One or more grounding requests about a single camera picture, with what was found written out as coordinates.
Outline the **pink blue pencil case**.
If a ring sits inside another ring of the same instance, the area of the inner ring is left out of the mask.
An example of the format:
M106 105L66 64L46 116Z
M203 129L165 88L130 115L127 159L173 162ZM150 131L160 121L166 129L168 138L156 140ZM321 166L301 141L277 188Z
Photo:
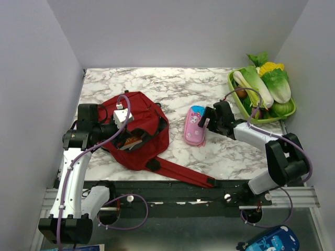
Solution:
M202 146L205 144L205 129L198 126L205 108L191 106L188 110L184 128L184 140L187 144Z

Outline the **red student backpack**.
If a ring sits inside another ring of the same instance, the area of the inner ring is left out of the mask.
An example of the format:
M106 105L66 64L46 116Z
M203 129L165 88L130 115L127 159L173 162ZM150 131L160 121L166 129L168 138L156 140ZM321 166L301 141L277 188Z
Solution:
M142 92L125 92L124 95L130 101L130 112L134 120L128 122L119 136L103 145L103 149L107 150L116 162L130 170L146 170L204 188L217 185L213 177L159 158L158 155L168 149L170 142L168 118L159 104L154 103ZM144 132L147 135L142 139L142 143L131 150L119 149L128 137Z

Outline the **orange green Treehouse book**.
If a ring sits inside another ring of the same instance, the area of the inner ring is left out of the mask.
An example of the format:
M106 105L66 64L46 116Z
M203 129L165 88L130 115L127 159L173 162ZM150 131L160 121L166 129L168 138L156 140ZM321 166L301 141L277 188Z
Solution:
M147 135L146 132L144 133L137 133L133 136L130 136L128 137L126 140L125 140L125 143L123 144L122 147L120 147L119 149L122 150L122 151L125 151L125 150L131 150L134 146L140 144L143 142L143 138Z

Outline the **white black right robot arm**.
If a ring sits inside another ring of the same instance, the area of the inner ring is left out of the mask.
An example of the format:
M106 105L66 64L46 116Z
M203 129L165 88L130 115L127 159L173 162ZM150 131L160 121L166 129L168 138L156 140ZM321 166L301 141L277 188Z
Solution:
M283 187L312 171L311 160L293 133L279 135L262 130L243 119L235 119L227 101L206 107L198 126L233 140L248 143L266 153L267 171L246 182L239 196L248 205L259 200L260 194Z

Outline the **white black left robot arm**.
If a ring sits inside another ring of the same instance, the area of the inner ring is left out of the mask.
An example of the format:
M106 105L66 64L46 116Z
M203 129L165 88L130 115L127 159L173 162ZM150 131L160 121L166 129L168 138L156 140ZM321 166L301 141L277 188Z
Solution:
M85 174L94 152L93 146L112 137L117 126L107 123L103 105L80 104L77 120L62 137L62 175L58 192L47 218L38 229L54 244L87 244L93 232L93 220L102 205L115 203L116 194L105 183L93 187L82 199Z

